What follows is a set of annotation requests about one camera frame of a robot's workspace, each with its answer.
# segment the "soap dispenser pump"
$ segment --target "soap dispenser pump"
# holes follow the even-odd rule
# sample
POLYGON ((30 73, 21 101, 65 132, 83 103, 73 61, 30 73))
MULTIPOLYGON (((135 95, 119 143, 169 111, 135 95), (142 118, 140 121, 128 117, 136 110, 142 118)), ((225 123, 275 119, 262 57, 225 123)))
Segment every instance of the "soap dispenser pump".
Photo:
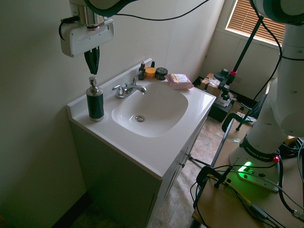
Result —
POLYGON ((90 119, 99 122, 104 118, 104 94, 101 88, 96 85, 96 77, 89 77, 90 88, 86 90, 87 106, 90 119))

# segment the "green light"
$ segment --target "green light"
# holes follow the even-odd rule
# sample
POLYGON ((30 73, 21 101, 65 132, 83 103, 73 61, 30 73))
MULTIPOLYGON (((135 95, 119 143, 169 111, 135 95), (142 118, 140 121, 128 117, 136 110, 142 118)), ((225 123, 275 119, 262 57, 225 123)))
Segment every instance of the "green light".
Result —
POLYGON ((252 164, 252 162, 247 161, 244 166, 242 166, 241 168, 238 169, 238 171, 243 172, 244 169, 247 168, 247 166, 250 166, 251 164, 252 164))

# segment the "baseboard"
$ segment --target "baseboard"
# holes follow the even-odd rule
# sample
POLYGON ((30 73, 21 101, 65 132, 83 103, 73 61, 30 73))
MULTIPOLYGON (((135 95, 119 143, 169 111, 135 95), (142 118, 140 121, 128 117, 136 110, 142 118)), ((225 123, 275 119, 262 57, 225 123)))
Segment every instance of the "baseboard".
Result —
POLYGON ((90 206, 92 200, 86 192, 53 226, 52 228, 68 228, 90 206))

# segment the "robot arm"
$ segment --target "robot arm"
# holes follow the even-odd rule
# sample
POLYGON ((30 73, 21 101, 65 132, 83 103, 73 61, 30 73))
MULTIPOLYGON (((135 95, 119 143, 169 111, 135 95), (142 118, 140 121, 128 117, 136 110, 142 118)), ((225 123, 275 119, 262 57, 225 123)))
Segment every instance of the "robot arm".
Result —
POLYGON ((99 46, 114 37, 110 18, 136 0, 69 0, 72 17, 63 19, 59 27, 62 52, 70 57, 85 54, 91 74, 97 74, 99 46))
POLYGON ((137 0, 84 0, 86 5, 96 14, 111 17, 127 4, 137 0))
MULTIPOLYGON (((257 173, 260 177, 278 182, 279 164, 273 158, 288 135, 304 136, 304 4, 302 0, 254 0, 257 10, 266 17, 285 23, 282 59, 278 78, 271 84, 259 118, 230 155, 230 163, 250 161, 252 166, 274 165, 257 173)), ((266 181, 239 174, 239 178, 277 191, 266 181)))

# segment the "jar lid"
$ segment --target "jar lid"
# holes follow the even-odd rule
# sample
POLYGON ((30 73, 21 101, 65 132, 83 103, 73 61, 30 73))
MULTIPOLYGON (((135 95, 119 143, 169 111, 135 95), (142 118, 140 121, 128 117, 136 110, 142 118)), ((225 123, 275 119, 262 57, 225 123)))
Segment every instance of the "jar lid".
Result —
POLYGON ((159 67, 156 69, 156 74, 159 76, 166 76, 168 74, 168 70, 166 68, 159 67))
POLYGON ((145 77, 147 79, 152 79, 155 76, 155 72, 156 72, 156 70, 154 67, 148 66, 148 67, 146 67, 145 77))

